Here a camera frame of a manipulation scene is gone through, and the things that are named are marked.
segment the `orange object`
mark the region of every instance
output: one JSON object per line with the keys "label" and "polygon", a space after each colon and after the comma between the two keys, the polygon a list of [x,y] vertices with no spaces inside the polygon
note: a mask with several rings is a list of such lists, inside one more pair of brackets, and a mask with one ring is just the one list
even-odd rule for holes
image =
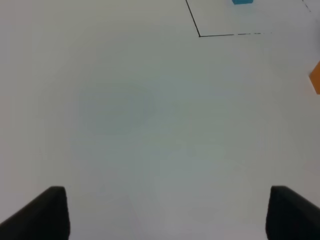
{"label": "orange object", "polygon": [[310,73],[309,78],[314,87],[316,94],[320,94],[320,62],[315,66]]}

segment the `white surface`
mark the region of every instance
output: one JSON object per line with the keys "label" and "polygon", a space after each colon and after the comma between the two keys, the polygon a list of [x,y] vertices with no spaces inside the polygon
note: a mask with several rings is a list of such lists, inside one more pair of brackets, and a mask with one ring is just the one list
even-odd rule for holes
{"label": "white surface", "polygon": [[302,0],[254,0],[239,5],[232,0],[188,0],[188,3],[202,36],[281,33],[288,28],[307,27],[314,21]]}
{"label": "white surface", "polygon": [[271,185],[320,206],[315,26],[198,38],[184,0],[5,0],[0,220],[52,185],[71,240],[265,239]]}

